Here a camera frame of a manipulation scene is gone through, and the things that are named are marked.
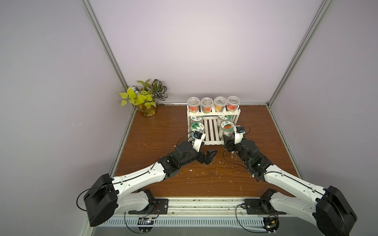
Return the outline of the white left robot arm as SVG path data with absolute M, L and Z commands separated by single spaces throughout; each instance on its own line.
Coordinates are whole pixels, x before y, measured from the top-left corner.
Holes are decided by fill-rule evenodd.
M 201 146 L 184 141 L 173 152 L 144 169 L 118 177 L 109 174 L 100 176 L 81 194 L 90 226 L 98 226 L 119 212 L 151 211 L 155 199 L 149 190 L 143 188 L 176 176 L 182 167 L 192 162 L 209 165 L 218 152 L 202 152 Z

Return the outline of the jar with strawberry lid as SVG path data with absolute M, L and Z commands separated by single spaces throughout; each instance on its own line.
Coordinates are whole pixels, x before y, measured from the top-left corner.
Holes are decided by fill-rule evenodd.
M 219 138 L 224 140 L 224 137 L 230 137 L 234 133 L 234 124 L 229 121 L 223 121 L 219 126 Z

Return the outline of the jar with tree lid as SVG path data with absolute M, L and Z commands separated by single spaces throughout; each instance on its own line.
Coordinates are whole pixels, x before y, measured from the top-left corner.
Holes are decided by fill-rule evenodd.
M 195 122 L 190 125 L 191 136 L 193 137 L 195 132 L 204 133 L 204 124 L 200 122 Z

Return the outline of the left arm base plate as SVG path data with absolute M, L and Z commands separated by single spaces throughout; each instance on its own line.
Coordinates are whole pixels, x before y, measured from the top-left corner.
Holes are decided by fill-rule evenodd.
M 149 214 L 162 214 L 166 215 L 168 212 L 169 200 L 168 199 L 156 199 L 154 202 L 151 202 L 141 211 L 129 211 L 129 215 L 138 214 L 138 215 L 149 215 Z

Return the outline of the jar with orange flower lid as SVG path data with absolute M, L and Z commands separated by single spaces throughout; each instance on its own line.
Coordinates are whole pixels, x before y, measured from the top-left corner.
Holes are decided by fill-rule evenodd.
M 219 115 L 218 120 L 224 122 L 224 121 L 231 121 L 232 115 Z

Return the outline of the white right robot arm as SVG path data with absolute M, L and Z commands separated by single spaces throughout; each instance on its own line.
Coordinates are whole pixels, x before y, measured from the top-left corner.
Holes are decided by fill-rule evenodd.
M 312 223 L 325 236 L 350 234 L 357 216 L 338 188 L 325 188 L 289 174 L 273 164 L 251 140 L 225 138 L 224 147 L 229 152 L 236 152 L 253 177 L 292 195 L 288 197 L 276 191 L 269 193 L 268 202 L 274 210 Z

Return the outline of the clear seed container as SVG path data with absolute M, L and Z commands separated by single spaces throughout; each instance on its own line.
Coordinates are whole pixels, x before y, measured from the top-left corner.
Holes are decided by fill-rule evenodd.
M 214 99 L 214 107 L 216 112 L 222 112 L 227 104 L 226 98 L 218 96 Z
M 230 96 L 227 99 L 227 110 L 230 112 L 235 112 L 240 105 L 240 99 L 237 96 Z
M 205 114 L 208 114 L 212 111 L 212 107 L 213 107 L 213 99 L 209 98 L 209 97 L 205 97 L 203 99 L 201 99 L 200 101 L 200 104 L 201 104 L 201 110 L 203 113 Z

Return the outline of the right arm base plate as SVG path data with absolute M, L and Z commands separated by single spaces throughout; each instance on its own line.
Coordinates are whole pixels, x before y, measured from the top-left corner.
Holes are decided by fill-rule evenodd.
M 261 199 L 245 199 L 242 207 L 247 211 L 247 214 L 286 215 L 285 212 L 276 211 L 269 202 Z

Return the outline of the clear container red seeds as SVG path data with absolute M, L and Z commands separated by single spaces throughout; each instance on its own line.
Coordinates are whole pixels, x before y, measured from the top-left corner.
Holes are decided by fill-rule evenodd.
M 190 97 L 187 101 L 188 111 L 196 113 L 199 111 L 200 100 L 197 97 Z

